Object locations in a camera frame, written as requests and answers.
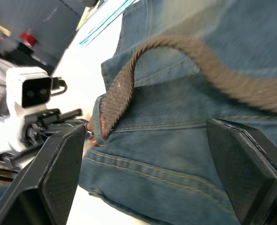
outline jeans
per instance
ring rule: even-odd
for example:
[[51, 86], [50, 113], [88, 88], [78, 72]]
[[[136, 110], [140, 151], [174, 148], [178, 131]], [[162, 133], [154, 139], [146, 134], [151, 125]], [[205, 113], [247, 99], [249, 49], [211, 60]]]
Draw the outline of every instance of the jeans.
[[[277, 1], [141, 0], [124, 12], [117, 50], [102, 64], [107, 89], [137, 46], [161, 33], [199, 38], [225, 65], [248, 76], [277, 77]], [[277, 114], [228, 98], [193, 61], [169, 48], [140, 58], [135, 86], [108, 139], [85, 155], [79, 185], [151, 224], [238, 225], [205, 122], [244, 123], [277, 146]]]

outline red object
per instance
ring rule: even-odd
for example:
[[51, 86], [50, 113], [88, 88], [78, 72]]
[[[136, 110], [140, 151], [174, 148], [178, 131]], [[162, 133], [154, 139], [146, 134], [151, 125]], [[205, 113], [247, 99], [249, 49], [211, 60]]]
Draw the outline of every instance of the red object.
[[29, 47], [32, 47], [37, 43], [37, 40], [27, 32], [21, 33], [20, 37], [22, 42]]

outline white floor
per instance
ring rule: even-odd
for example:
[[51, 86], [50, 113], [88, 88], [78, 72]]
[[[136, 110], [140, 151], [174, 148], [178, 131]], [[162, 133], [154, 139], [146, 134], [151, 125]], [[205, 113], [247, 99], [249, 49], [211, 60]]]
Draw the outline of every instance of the white floor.
[[[105, 93], [100, 65], [113, 56], [121, 24], [122, 16], [119, 16], [86, 48], [81, 48], [77, 44], [77, 37], [75, 38], [54, 73], [55, 77], [62, 77], [66, 81], [68, 91], [52, 97], [47, 104], [48, 108], [60, 108], [63, 113], [82, 108], [83, 118], [87, 120], [90, 118], [96, 97]], [[146, 223], [115, 210], [78, 187], [67, 224], [144, 225]]]

